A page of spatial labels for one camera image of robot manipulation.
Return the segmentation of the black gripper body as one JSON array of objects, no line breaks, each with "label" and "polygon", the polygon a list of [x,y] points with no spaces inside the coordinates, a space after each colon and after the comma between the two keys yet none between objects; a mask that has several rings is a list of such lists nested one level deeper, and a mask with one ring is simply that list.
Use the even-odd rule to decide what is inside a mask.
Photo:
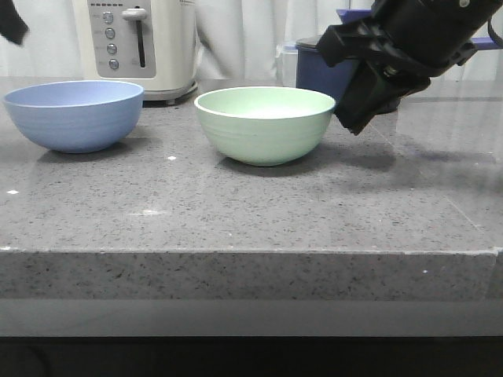
[{"label": "black gripper body", "polygon": [[493,0],[375,1],[369,16],[327,27],[316,49],[329,67],[355,59],[436,77],[477,52],[471,37],[501,7]]}]

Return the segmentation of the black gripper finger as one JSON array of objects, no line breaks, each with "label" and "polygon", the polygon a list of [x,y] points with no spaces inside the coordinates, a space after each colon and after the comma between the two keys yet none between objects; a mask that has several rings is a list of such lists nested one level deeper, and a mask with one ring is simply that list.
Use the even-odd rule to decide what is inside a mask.
[{"label": "black gripper finger", "polygon": [[430,84],[426,76],[386,64],[361,62],[336,106],[335,115],[344,128],[358,135],[386,107],[427,89]]},{"label": "black gripper finger", "polygon": [[28,25],[20,17],[12,0],[0,0],[0,32],[4,39],[17,46],[24,44],[29,32]]}]

